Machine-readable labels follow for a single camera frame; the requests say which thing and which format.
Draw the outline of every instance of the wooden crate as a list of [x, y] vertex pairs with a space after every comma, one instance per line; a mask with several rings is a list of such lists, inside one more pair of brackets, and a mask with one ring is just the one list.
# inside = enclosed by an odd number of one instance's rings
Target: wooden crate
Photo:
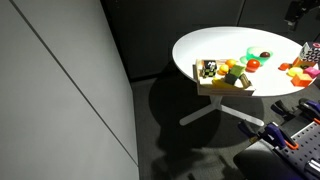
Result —
[[[210, 96], [210, 95], [217, 95], [217, 96], [252, 96], [253, 92], [255, 91], [255, 88], [253, 86], [249, 86], [246, 89], [229, 89], [229, 88], [217, 88], [214, 85], [207, 85], [203, 86], [200, 84], [200, 78], [201, 76], [201, 71], [197, 68], [197, 64], [199, 64], [199, 61], [202, 59], [198, 59], [196, 61], [196, 64], [193, 65], [193, 70], [194, 70], [194, 78], [197, 81], [197, 90], [198, 90], [198, 95], [203, 95], [203, 96]], [[219, 65], [224, 64], [225, 60], [215, 60]]]

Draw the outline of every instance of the red apple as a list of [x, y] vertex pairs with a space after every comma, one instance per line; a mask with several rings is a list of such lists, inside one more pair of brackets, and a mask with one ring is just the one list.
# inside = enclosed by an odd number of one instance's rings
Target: red apple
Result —
[[256, 59], [250, 59], [247, 63], [246, 70], [249, 72], [255, 72], [260, 67], [260, 62]]

